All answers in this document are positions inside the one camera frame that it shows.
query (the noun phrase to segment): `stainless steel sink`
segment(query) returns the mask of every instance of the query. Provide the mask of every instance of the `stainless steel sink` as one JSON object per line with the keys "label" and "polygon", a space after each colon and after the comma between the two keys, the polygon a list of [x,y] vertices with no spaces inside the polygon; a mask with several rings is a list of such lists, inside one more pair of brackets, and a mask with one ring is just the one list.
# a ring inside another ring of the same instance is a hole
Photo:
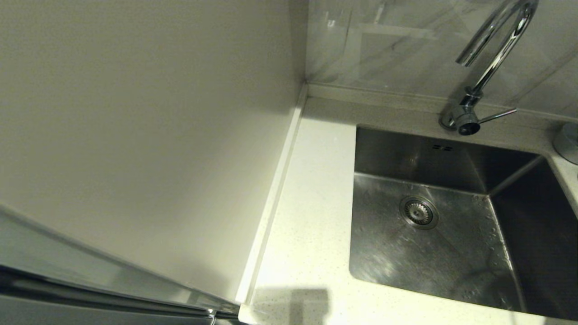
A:
{"label": "stainless steel sink", "polygon": [[357,129],[357,279],[578,320],[578,220],[539,155]]}

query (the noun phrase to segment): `drain strainer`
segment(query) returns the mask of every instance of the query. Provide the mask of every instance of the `drain strainer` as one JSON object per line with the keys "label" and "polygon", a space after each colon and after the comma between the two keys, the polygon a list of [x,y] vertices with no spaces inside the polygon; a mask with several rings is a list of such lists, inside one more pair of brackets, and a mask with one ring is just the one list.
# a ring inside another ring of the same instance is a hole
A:
{"label": "drain strainer", "polygon": [[399,212],[415,228],[431,229],[438,224],[438,211],[423,197],[406,197],[399,204]]}

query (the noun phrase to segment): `marble tile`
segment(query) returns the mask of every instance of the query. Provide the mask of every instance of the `marble tile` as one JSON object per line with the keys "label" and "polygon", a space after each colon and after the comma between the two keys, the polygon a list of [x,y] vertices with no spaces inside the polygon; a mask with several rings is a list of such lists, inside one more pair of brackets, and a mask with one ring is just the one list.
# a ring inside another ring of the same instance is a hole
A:
{"label": "marble tile", "polygon": [[[501,2],[312,0],[307,78],[459,99],[464,86],[477,81],[509,27],[473,67],[454,60]],[[576,0],[542,0],[525,35],[484,90],[483,101],[575,117],[570,103],[578,99],[577,16]]]}

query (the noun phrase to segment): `chrome faucet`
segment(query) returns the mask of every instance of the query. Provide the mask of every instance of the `chrome faucet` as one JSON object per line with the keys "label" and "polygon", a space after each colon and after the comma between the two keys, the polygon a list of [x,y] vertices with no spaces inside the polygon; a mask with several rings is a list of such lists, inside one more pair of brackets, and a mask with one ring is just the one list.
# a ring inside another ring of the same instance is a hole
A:
{"label": "chrome faucet", "polygon": [[446,112],[440,119],[442,127],[452,131],[458,131],[461,135],[472,135],[480,130],[480,124],[497,119],[499,117],[515,113],[516,108],[505,112],[488,116],[479,120],[474,112],[474,107],[484,95],[482,89],[490,81],[492,76],[498,70],[504,59],[514,48],[522,34],[530,24],[539,0],[506,0],[498,7],[486,22],[480,27],[476,35],[470,40],[462,54],[456,62],[469,67],[476,60],[477,56],[484,49],[490,39],[504,25],[504,23],[515,13],[518,13],[516,22],[509,32],[509,35],[502,42],[502,46],[496,56],[486,69],[480,80],[473,87],[466,87],[466,96],[462,99],[459,106],[453,107]]}

